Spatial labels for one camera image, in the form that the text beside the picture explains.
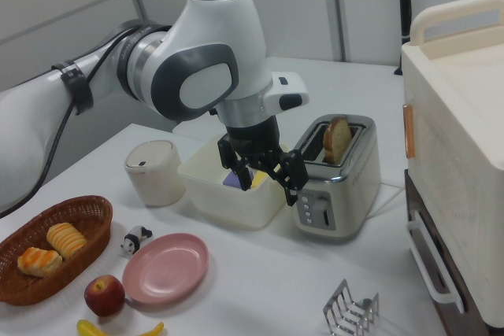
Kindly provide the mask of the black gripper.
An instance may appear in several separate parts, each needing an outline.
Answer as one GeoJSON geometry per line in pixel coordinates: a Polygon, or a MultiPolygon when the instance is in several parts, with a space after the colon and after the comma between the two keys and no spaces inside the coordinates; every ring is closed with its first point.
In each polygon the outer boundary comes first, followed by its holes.
{"type": "Polygon", "coordinates": [[[217,142],[221,165],[229,170],[223,184],[247,191],[253,175],[246,165],[264,167],[283,187],[287,205],[294,205],[309,176],[300,150],[285,152],[280,148],[276,116],[249,127],[226,127],[226,131],[217,142]]]}

